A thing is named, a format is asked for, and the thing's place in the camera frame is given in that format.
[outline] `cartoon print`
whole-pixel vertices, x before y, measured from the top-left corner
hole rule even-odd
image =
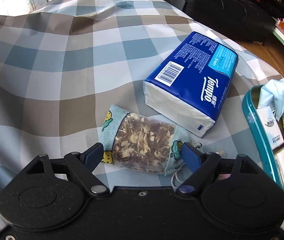
[[[112,161],[112,152],[111,151],[104,151],[104,156],[101,162],[111,164]]]
[[[104,129],[109,126],[110,122],[113,121],[113,119],[111,117],[112,117],[112,113],[111,113],[111,111],[108,111],[107,115],[105,117],[105,120],[104,120],[104,124],[102,126],[102,131],[104,131]]]
[[[181,148],[182,148],[182,142],[180,141],[174,141],[171,147],[171,154],[170,157],[174,157],[175,160],[178,160],[181,158]]]

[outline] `tempo tissue pack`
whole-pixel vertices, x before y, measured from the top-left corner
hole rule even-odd
[[[238,55],[192,32],[144,81],[145,103],[202,137],[218,119]]]

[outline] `metal screw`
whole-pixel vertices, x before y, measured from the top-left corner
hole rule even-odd
[[[101,194],[107,191],[107,187],[103,185],[95,185],[91,187],[91,191],[95,194]]]
[[[179,191],[181,193],[187,194],[187,193],[191,193],[193,191],[195,191],[195,188],[191,185],[182,185],[179,187]]]
[[[140,197],[144,197],[144,196],[146,196],[147,195],[147,192],[146,191],[141,191],[141,192],[139,192],[139,196]]]
[[[5,240],[15,240],[15,237],[11,235],[7,235],[5,236]]]

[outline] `light blue fabric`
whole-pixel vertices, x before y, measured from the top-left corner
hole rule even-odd
[[[102,132],[100,136],[100,142],[104,146],[104,151],[111,151],[113,142],[118,128],[121,125],[122,120],[130,112],[120,108],[116,105],[111,105],[109,112],[106,116],[104,124],[102,126]]]
[[[181,149],[175,149],[178,142],[191,142],[190,134],[187,130],[181,126],[177,126],[173,135],[173,145],[171,147],[171,154],[167,162],[163,163],[164,166],[164,175],[173,174],[182,164],[183,160],[181,159]]]
[[[271,79],[261,87],[258,108],[270,106],[277,121],[284,113],[284,78]]]

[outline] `plaid bedsheet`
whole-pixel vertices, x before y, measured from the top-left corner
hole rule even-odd
[[[96,143],[111,104],[167,120],[144,104],[142,82],[191,31],[239,54],[216,125],[193,141],[259,163],[241,100],[281,77],[270,65],[162,0],[53,0],[28,15],[0,16],[0,191],[36,155],[61,158]],[[103,163],[94,173],[111,189],[170,185]]]

